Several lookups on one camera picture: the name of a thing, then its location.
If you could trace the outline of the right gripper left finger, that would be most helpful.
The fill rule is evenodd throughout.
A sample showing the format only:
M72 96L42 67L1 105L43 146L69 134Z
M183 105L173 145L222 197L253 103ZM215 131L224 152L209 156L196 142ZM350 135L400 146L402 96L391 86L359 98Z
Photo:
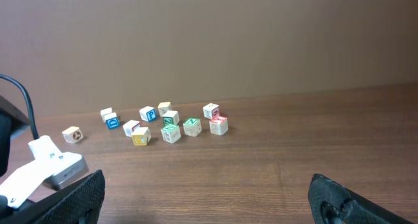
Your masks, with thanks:
M105 199L105 177L101 170L78 180L39 202L23 208L2 208L1 223L96 224Z

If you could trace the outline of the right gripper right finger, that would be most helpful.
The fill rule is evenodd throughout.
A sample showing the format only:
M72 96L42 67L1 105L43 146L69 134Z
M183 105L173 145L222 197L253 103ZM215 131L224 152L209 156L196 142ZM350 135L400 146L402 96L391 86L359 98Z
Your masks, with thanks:
M314 174L308 201L316 224L411 224L322 174Z

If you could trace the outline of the green wooden block Z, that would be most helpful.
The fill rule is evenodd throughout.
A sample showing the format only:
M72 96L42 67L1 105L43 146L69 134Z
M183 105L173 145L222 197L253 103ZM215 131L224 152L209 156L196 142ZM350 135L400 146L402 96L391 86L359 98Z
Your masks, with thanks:
M176 124L167 124L161 129L161 134L165 142L175 143L181 138L180 127Z

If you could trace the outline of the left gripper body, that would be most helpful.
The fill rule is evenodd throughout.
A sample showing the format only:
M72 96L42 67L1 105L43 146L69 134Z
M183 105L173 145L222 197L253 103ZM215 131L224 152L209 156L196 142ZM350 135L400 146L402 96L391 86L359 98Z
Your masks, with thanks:
M1 176L8 169L10 141L29 125L28 117L10 101L1 96Z

